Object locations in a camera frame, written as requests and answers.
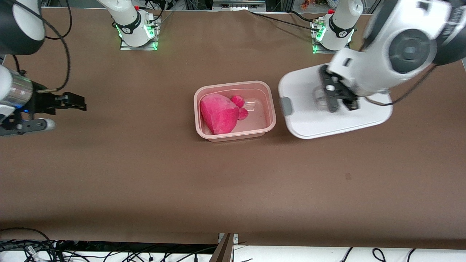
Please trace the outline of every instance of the brown table surface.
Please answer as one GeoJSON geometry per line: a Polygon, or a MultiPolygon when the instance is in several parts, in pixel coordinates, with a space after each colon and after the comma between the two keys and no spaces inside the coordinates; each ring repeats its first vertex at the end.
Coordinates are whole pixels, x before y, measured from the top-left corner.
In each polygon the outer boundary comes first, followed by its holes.
{"type": "MultiPolygon", "coordinates": [[[[65,32],[66,9],[43,14],[65,32]]],[[[52,132],[1,139],[2,228],[70,240],[215,243],[235,232],[262,245],[466,247],[461,62],[434,71],[384,124],[300,140],[286,129],[277,86],[330,61],[312,54],[309,31],[246,11],[175,12],[158,51],[120,51],[111,22],[105,10],[73,9],[65,90],[89,110],[59,111],[52,132]],[[194,92],[251,80],[271,87],[275,128],[253,140],[202,139],[194,92]]],[[[19,60],[49,88],[64,79],[59,41],[19,60]]],[[[36,235],[1,234],[21,237],[36,235]]]]}

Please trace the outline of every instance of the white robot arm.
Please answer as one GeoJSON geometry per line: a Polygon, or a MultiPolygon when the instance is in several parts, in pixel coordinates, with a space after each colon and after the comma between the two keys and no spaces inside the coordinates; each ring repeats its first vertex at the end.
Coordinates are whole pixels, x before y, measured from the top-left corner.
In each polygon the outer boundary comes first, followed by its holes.
{"type": "Polygon", "coordinates": [[[357,98],[387,92],[422,72],[432,62],[466,56],[466,1],[390,0],[371,19],[360,51],[343,48],[321,80],[330,112],[342,99],[349,110],[357,98]]]}
{"type": "Polygon", "coordinates": [[[97,0],[110,12],[120,37],[129,46],[140,47],[155,37],[154,15],[136,10],[131,0],[97,0]]]}
{"type": "MultiPolygon", "coordinates": [[[[112,15],[127,45],[139,47],[154,38],[153,14],[137,10],[131,0],[98,1],[112,15]]],[[[0,54],[30,55],[41,48],[45,28],[37,15],[41,15],[39,0],[0,0],[0,54]]],[[[0,136],[55,127],[50,119],[34,119],[35,113],[54,115],[56,109],[87,109],[84,97],[69,92],[56,95],[49,91],[24,74],[0,65],[0,136]],[[22,112],[29,114],[29,120],[22,119],[22,112]]]]}
{"type": "Polygon", "coordinates": [[[333,14],[323,17],[324,26],[317,36],[326,49],[337,51],[346,46],[354,33],[354,26],[363,13],[361,0],[340,0],[333,14]]]}

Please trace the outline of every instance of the stuffed toy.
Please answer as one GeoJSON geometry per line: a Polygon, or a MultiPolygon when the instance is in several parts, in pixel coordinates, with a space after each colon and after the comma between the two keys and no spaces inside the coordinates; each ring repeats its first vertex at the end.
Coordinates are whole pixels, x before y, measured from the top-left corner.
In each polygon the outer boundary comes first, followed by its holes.
{"type": "Polygon", "coordinates": [[[245,119],[248,112],[243,106],[244,98],[241,96],[228,99],[219,94],[210,94],[200,102],[202,118],[214,135],[230,133],[238,120],[245,119]]]}

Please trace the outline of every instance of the silver cylinder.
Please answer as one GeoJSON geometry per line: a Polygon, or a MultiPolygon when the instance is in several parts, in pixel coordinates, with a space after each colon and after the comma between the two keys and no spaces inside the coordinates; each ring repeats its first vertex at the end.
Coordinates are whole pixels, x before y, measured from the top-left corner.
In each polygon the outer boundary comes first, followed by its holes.
{"type": "Polygon", "coordinates": [[[31,80],[0,66],[0,104],[21,108],[32,96],[31,80]]]}

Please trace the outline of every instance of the pink plastic container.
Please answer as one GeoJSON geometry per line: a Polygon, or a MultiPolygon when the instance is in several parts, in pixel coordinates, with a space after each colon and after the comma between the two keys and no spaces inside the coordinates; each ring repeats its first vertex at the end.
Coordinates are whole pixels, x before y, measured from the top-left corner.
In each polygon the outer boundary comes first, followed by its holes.
{"type": "Polygon", "coordinates": [[[198,134],[211,142],[260,137],[272,130],[277,122],[272,93],[269,86],[261,81],[211,85],[199,89],[194,95],[194,116],[198,134]],[[204,96],[214,93],[228,98],[240,95],[245,100],[243,108],[249,115],[238,121],[229,134],[212,134],[202,119],[199,103],[204,96]]]}

